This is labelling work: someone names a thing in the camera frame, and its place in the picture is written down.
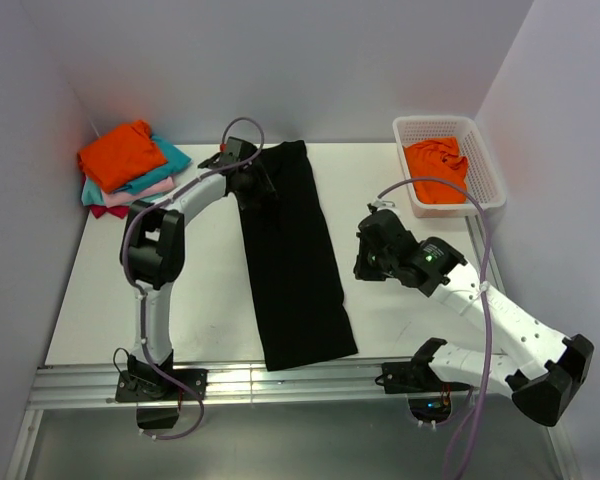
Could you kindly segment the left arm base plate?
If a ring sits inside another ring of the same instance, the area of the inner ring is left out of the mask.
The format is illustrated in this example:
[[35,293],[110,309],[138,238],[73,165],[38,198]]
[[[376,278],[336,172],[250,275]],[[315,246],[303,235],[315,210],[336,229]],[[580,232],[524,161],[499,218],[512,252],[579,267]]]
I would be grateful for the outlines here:
[[132,376],[124,370],[118,379],[115,393],[117,403],[146,403],[159,401],[194,401],[205,397],[208,371],[206,369],[176,369],[170,373],[172,377],[186,385],[193,393],[185,391],[172,382],[157,376],[157,382],[150,382]]

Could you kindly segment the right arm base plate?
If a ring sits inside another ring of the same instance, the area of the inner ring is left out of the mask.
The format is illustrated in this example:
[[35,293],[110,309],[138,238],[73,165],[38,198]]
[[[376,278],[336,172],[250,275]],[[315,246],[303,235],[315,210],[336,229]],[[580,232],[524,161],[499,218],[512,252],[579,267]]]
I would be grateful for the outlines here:
[[468,391],[471,386],[460,382],[441,380],[425,364],[413,361],[385,362],[374,383],[386,394],[452,393]]

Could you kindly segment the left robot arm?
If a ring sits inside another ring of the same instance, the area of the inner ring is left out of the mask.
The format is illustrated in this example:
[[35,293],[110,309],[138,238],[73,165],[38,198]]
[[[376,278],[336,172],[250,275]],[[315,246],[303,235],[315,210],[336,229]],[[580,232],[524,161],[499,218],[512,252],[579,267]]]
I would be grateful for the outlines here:
[[258,208],[276,196],[262,162],[207,165],[196,177],[154,203],[130,210],[120,251],[126,280],[134,289],[137,327],[131,356],[151,371],[173,364],[170,338],[172,289],[185,264],[185,230],[213,203],[233,195],[240,208]]

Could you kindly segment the black t shirt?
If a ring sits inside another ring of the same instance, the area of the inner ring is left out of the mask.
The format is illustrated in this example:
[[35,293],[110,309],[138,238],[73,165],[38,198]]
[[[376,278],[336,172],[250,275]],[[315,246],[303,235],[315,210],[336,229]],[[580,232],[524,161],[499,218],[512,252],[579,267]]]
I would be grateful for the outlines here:
[[240,213],[265,364],[281,371],[335,360],[358,348],[338,265],[304,141],[260,157],[276,191]]

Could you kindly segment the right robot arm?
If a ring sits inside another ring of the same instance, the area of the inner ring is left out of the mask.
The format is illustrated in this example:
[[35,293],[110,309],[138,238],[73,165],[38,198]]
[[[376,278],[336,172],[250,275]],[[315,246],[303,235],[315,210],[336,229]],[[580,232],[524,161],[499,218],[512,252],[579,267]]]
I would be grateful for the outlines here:
[[501,350],[469,350],[430,338],[410,360],[383,366],[378,381],[386,392],[466,390],[486,379],[489,392],[511,399],[527,418],[549,427],[558,423],[587,378],[594,352],[589,339],[569,337],[528,314],[440,238],[417,242],[405,233],[358,239],[357,279],[392,279],[416,289],[490,333]]

